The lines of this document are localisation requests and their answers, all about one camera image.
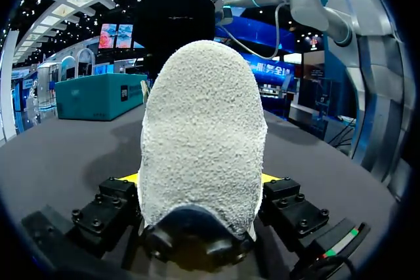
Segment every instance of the white cable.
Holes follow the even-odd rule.
[[[275,13],[275,17],[276,17],[276,50],[274,51],[274,54],[271,57],[264,57],[264,56],[261,56],[260,54],[257,54],[256,52],[252,51],[251,49],[246,47],[244,44],[239,42],[228,30],[226,30],[226,28],[224,26],[220,26],[220,27],[230,36],[231,39],[233,39],[235,41],[235,43],[237,43],[238,45],[240,45],[241,47],[246,49],[251,54],[257,55],[259,58],[262,58],[262,59],[265,59],[265,60],[271,60],[271,59],[273,59],[274,57],[277,56],[278,47],[280,46],[280,27],[279,27],[279,21],[278,21],[278,11],[284,5],[285,5],[285,3],[280,3],[276,7],[276,13]]]

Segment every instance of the teal booth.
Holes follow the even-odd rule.
[[[111,121],[143,104],[146,75],[104,73],[55,85],[58,118]]]

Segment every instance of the gray floor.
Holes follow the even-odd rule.
[[[143,114],[140,106],[111,122],[50,119],[1,147],[0,192],[11,218],[17,222],[46,204],[70,217],[93,198],[101,181],[136,172]],[[264,172],[298,181],[312,203],[330,210],[330,223],[347,217],[372,227],[352,256],[361,266],[387,232],[396,210],[393,197],[325,142],[272,114],[266,113],[266,121]],[[292,265],[296,257],[278,244]]]

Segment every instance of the yellow pad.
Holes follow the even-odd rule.
[[[264,174],[264,173],[261,174],[262,183],[267,183],[271,180],[282,180],[282,179],[283,178],[277,178],[277,177],[267,175],[267,174]],[[132,183],[137,185],[137,173],[132,174],[132,175],[128,175],[128,176],[123,177],[123,178],[118,178],[118,180],[128,180],[129,182],[132,182]]]

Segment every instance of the white foam object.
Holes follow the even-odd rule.
[[[143,119],[138,196],[146,224],[194,204],[243,235],[261,205],[266,132],[257,83],[240,54],[213,41],[176,51]]]

